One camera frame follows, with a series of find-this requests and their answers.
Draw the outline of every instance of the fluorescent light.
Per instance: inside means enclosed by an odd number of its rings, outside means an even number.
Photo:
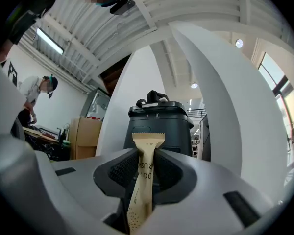
[[[193,89],[196,89],[196,88],[198,87],[198,84],[197,84],[197,83],[193,83],[193,84],[191,84],[191,87],[192,87]]]
[[[243,47],[243,40],[242,39],[236,40],[235,45],[237,48],[242,48]]]
[[[63,49],[41,28],[37,28],[36,32],[37,35],[40,36],[47,44],[49,44],[56,52],[58,52],[60,55],[63,54]]]

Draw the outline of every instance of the person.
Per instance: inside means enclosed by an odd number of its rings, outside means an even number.
[[[27,127],[29,124],[35,124],[37,122],[34,106],[39,94],[41,92],[48,93],[49,98],[51,98],[53,91],[57,86],[58,80],[53,75],[44,76],[43,78],[31,76],[19,85],[19,91],[26,97],[24,108],[18,114],[18,119],[23,127]]]
[[[0,28],[0,62],[3,62],[12,46],[17,45],[23,34],[50,10],[56,0],[6,0],[9,6],[0,11],[4,27]],[[102,7],[119,0],[91,0]]]

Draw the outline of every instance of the ceiling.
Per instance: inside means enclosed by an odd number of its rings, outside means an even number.
[[[227,29],[227,23],[251,25],[294,49],[294,37],[289,26],[269,0],[134,1],[135,7],[122,16],[116,16],[109,13],[109,8],[86,0],[57,0],[52,9],[25,33],[19,46],[87,93],[95,87],[104,87],[99,76],[106,69],[135,50],[151,45],[158,64],[163,64],[160,72],[165,87],[169,88],[167,93],[171,100],[201,98],[201,93],[199,88],[190,88],[196,79],[172,37],[168,22],[192,21],[216,31],[230,44],[241,38],[244,41],[242,52],[249,59],[257,40],[255,34],[233,33],[239,31]],[[209,23],[215,20],[222,23]],[[63,55],[35,37],[37,27],[41,27],[65,50]]]

